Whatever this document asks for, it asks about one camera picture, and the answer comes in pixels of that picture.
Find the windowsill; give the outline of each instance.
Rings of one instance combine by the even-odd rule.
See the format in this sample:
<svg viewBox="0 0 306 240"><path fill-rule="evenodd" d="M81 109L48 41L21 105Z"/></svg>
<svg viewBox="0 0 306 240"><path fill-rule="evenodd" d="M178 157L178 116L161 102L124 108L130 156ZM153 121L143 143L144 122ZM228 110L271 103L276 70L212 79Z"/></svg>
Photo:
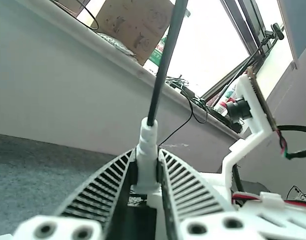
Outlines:
<svg viewBox="0 0 306 240"><path fill-rule="evenodd" d="M112 63L123 68L137 79L141 79L149 86L153 87L155 83L155 76L149 71L145 70L136 61L129 58L127 55L116 49L114 46L103 40L100 36L94 33L92 30L85 27L83 24L75 20L73 17L65 13L55 4L48 0L16 0L24 7L33 11L35 14L50 22L54 26L60 28L62 31L71 35L74 39L81 44L91 48L98 54L102 55ZM187 110L190 110L187 99L175 91L170 86L165 86L162 90L162 94L166 95L173 101L182 105ZM205 118L206 113L200 107L193 105L194 113L200 118ZM239 136L233 130L222 124L212 115L207 117L207 122L224 133L228 134L234 139L238 139Z"/></svg>

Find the red wire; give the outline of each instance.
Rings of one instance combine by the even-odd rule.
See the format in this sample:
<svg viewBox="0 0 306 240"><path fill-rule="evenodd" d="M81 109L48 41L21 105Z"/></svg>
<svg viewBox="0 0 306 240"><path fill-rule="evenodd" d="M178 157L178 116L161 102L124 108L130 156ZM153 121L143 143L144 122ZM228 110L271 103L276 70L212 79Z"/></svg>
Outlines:
<svg viewBox="0 0 306 240"><path fill-rule="evenodd" d="M292 204L292 205L296 205L296 206L300 206L300 207L306 207L305 202L289 201L289 200L284 200L284 202L287 203L287 204Z"/></svg>
<svg viewBox="0 0 306 240"><path fill-rule="evenodd" d="M242 194L235 193L235 194L232 195L232 203L235 200L247 200L248 201L248 200L261 200L261 199L258 198L258 197L255 197L255 196L245 196L245 195L242 195ZM284 202L286 204L291 204L291 205L306 208L306 203L305 202L298 202L298 201L291 201L291 200L284 200Z"/></svg>

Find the white wall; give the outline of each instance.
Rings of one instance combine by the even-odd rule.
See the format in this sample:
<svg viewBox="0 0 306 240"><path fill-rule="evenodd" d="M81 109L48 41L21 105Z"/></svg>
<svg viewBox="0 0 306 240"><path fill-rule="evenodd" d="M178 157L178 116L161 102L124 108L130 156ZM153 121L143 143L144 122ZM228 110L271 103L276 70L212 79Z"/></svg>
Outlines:
<svg viewBox="0 0 306 240"><path fill-rule="evenodd" d="M298 59L299 69L289 68L268 98L278 125L306 125L306 49ZM284 132L289 152L306 149L306 133ZM260 182L286 197L296 185L306 193L306 158L281 157L276 133L239 163L243 180Z"/></svg>
<svg viewBox="0 0 306 240"><path fill-rule="evenodd" d="M138 141L152 88L15 1L0 0L0 134L119 155ZM163 96L158 139L190 115ZM217 171L234 142L191 120L166 148Z"/></svg>

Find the bottle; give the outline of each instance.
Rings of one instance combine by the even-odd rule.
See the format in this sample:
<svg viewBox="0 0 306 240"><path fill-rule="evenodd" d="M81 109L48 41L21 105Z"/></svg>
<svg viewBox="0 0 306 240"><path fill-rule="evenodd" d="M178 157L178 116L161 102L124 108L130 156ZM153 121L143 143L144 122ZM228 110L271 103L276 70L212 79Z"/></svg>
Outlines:
<svg viewBox="0 0 306 240"><path fill-rule="evenodd" d="M152 52L151 56L145 62L144 68L152 72L154 75L158 73L159 65L162 57L162 53L164 50L165 42L167 40L167 35L163 37L157 46L155 47L154 51Z"/></svg>

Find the cardboard box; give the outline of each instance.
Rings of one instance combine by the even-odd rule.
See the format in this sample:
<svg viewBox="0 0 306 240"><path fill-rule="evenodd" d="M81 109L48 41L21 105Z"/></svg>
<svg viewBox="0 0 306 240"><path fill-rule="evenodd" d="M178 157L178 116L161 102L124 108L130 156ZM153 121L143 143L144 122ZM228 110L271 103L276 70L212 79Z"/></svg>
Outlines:
<svg viewBox="0 0 306 240"><path fill-rule="evenodd" d="M90 0L80 0L80 2L86 6ZM55 3L74 17L77 17L83 10L83 6L76 0L55 0Z"/></svg>
<svg viewBox="0 0 306 240"><path fill-rule="evenodd" d="M96 16L98 32L120 40L143 66L170 25L173 7L169 0L106 0Z"/></svg>

